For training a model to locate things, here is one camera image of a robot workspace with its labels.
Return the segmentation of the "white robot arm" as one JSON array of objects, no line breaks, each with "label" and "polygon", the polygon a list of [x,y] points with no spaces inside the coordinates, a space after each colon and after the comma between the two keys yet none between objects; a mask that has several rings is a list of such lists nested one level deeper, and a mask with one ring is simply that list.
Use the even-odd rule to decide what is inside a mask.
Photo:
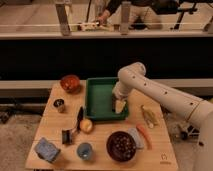
[{"label": "white robot arm", "polygon": [[145,74],[146,68],[141,62],[121,68],[112,94],[118,100],[126,100],[136,89],[187,120],[199,130],[193,171],[213,171],[213,103],[152,81]]}]

